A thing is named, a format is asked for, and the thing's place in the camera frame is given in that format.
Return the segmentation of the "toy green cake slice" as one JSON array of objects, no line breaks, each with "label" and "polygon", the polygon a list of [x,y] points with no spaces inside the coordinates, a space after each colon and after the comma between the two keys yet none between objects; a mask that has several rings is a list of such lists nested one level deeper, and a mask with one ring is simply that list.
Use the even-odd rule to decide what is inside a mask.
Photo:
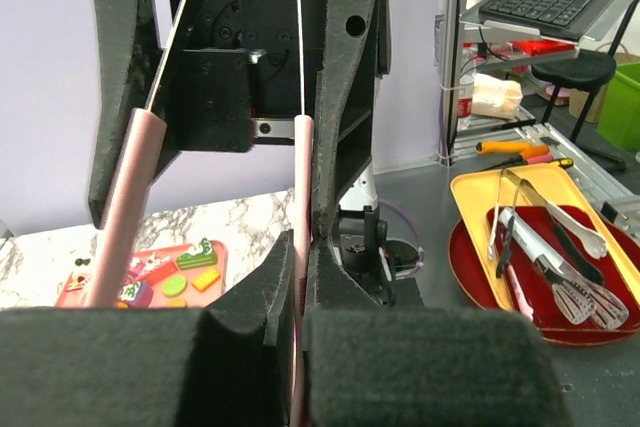
[{"label": "toy green cake slice", "polygon": [[200,267],[215,266],[218,263],[218,255],[213,243],[202,238],[198,243],[192,244],[189,249],[176,258],[176,264],[180,270],[190,270]]}]

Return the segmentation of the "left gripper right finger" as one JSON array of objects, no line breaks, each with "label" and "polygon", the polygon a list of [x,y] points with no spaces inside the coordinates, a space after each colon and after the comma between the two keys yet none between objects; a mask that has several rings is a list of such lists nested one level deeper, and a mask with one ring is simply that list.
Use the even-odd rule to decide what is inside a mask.
[{"label": "left gripper right finger", "polygon": [[384,309],[318,298],[347,280],[332,245],[309,252],[305,426],[568,426],[548,348],[523,316]]}]

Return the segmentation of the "metal tongs on tray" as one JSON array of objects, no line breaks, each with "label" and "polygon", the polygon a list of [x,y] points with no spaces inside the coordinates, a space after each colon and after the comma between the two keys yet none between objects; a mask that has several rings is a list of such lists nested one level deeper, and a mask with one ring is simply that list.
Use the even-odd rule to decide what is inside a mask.
[{"label": "metal tongs on tray", "polygon": [[[580,241],[581,246],[586,251],[586,253],[593,259],[601,259],[604,258],[608,254],[608,244],[603,235],[601,235],[596,230],[587,228],[582,223],[575,220],[571,215],[565,212],[561,207],[556,205],[554,202],[547,200],[544,198],[533,186],[533,184],[517,175],[512,170],[505,168],[501,169],[498,180],[498,197],[496,200],[495,208],[494,208],[494,219],[492,221],[492,226],[489,235],[489,241],[487,246],[487,255],[489,260],[496,260],[496,246],[495,239],[497,233],[497,223],[498,223],[498,209],[499,209],[499,200],[500,200],[500,188],[501,188],[501,180],[503,177],[506,177],[510,180],[516,187],[515,200],[518,199],[518,188],[524,188],[524,195],[527,197],[533,205],[542,206],[548,213],[548,216],[552,219],[553,224],[559,224],[561,227],[564,227],[565,230],[572,233],[577,239]],[[533,240],[534,247],[538,247],[538,252],[544,254],[542,257],[546,260],[551,261],[552,265],[560,265],[564,259],[562,256],[557,253],[544,239]]]}]

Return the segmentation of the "toy green macaron lower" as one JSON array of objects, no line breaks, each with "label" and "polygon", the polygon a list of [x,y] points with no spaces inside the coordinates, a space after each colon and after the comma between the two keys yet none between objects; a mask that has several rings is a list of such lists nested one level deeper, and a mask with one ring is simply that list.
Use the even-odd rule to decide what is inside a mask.
[{"label": "toy green macaron lower", "polygon": [[176,298],[187,288],[188,280],[184,275],[173,275],[169,277],[161,287],[161,293],[166,298]]}]

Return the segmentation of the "green storage bin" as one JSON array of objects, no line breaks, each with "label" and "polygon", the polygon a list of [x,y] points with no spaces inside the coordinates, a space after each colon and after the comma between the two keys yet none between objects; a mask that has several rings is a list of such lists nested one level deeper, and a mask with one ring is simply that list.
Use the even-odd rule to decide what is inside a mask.
[{"label": "green storage bin", "polygon": [[598,133],[616,148],[638,150],[639,63],[620,64],[607,86]]}]

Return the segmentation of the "slotted spatula tongs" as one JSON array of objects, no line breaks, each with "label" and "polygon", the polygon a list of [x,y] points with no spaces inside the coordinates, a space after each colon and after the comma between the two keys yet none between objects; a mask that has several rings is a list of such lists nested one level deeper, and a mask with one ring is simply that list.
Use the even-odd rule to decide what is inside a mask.
[{"label": "slotted spatula tongs", "polygon": [[519,246],[549,284],[554,304],[572,326],[592,320],[599,328],[613,331],[628,320],[627,306],[613,292],[580,273],[513,208],[503,208],[497,221],[506,228],[503,250],[512,241]]}]

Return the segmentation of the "pink-handled metal tongs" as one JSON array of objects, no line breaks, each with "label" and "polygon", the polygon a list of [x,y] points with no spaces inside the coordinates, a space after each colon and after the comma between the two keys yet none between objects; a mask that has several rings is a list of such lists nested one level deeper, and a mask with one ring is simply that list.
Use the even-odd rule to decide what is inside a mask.
[{"label": "pink-handled metal tongs", "polygon": [[[160,58],[145,104],[132,109],[127,122],[100,218],[102,239],[97,250],[95,274],[85,297],[89,307],[112,307],[117,301],[167,129],[153,109],[159,105],[175,72],[178,56],[188,43],[198,4],[199,0],[180,1],[169,43]],[[305,399],[306,368],[301,342],[311,244],[309,202],[313,121],[306,114],[295,118],[294,140],[293,260],[289,287],[293,302],[290,349],[293,373],[289,423],[308,426],[311,422]]]}]

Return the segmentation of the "toy orange round cookie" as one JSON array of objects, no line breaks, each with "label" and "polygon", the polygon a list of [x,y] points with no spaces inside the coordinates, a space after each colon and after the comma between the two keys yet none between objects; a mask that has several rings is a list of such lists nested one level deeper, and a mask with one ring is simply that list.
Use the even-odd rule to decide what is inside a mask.
[{"label": "toy orange round cookie", "polygon": [[187,301],[182,298],[172,298],[165,305],[166,308],[186,308],[187,306]]}]

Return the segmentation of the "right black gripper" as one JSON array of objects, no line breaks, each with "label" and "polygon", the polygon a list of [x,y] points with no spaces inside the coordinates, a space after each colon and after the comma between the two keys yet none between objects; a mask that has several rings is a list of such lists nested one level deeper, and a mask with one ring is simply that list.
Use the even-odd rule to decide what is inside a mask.
[{"label": "right black gripper", "polygon": [[[170,0],[173,26],[181,0]],[[131,111],[160,59],[153,0],[94,0],[101,112],[88,207],[103,223]],[[390,69],[389,0],[199,0],[161,97],[182,151],[290,144],[315,123],[312,233],[329,237],[338,204],[371,159],[375,91]]]}]

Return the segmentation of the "toy strawberry cake slice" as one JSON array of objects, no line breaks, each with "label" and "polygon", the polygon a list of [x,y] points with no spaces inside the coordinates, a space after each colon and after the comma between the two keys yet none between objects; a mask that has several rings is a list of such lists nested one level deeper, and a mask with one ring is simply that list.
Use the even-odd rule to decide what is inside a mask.
[{"label": "toy strawberry cake slice", "polygon": [[144,281],[150,285],[162,281],[177,271],[177,264],[169,256],[157,257],[155,254],[146,259],[134,257],[129,269],[134,281]]}]

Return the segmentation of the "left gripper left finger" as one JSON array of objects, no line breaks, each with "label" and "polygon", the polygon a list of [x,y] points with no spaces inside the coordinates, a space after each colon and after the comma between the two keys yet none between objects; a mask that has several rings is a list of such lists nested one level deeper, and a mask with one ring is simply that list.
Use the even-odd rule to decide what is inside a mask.
[{"label": "left gripper left finger", "polygon": [[203,308],[9,309],[5,426],[282,426],[293,235]]}]

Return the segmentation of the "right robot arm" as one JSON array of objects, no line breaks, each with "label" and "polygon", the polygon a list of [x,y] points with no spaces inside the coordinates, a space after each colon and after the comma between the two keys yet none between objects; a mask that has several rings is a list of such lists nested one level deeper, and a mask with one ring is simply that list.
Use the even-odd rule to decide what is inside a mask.
[{"label": "right robot arm", "polygon": [[152,183],[183,152],[295,148],[298,307],[336,263],[380,305],[402,278],[375,202],[348,193],[371,164],[375,88],[390,70],[389,0],[94,0],[101,115],[88,206],[102,232],[86,301],[124,280]]}]

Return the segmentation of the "pink serving tray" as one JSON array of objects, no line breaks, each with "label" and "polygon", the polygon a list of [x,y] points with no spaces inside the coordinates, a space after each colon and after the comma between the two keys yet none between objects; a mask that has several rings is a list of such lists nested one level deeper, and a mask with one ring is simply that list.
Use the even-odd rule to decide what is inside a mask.
[{"label": "pink serving tray", "polygon": [[133,254],[118,294],[123,309],[204,307],[225,291],[227,250],[203,238]]}]

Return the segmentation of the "toy yellow cracker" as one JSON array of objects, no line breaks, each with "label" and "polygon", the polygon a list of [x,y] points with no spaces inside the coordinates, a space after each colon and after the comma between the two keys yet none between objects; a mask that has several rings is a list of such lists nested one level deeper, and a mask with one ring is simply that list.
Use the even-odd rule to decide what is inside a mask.
[{"label": "toy yellow cracker", "polygon": [[212,287],[220,277],[221,274],[217,269],[208,268],[195,277],[191,284],[198,292],[203,293]]}]

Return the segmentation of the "black round stool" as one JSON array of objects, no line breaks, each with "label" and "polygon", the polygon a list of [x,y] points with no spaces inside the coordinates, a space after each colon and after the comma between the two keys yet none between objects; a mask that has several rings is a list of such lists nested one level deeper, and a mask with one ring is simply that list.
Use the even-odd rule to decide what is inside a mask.
[{"label": "black round stool", "polygon": [[617,62],[613,54],[591,50],[581,50],[573,59],[534,64],[531,68],[532,75],[536,79],[548,82],[553,86],[551,97],[547,101],[546,109],[541,118],[542,123],[549,121],[562,88],[578,90],[588,94],[569,140],[587,154],[612,162],[612,165],[606,168],[609,173],[624,172],[627,167],[626,162],[603,151],[589,148],[586,145],[579,145],[576,141],[596,97],[602,88],[614,78],[616,68]]}]

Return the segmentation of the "orange utility knife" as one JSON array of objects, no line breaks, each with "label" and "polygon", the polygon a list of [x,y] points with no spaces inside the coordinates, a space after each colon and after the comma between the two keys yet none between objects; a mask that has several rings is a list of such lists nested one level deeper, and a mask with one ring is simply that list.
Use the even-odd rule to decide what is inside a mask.
[{"label": "orange utility knife", "polygon": [[550,147],[546,144],[533,144],[531,142],[516,141],[483,141],[475,146],[478,155],[485,154],[523,154],[525,158],[546,155],[550,152]]}]

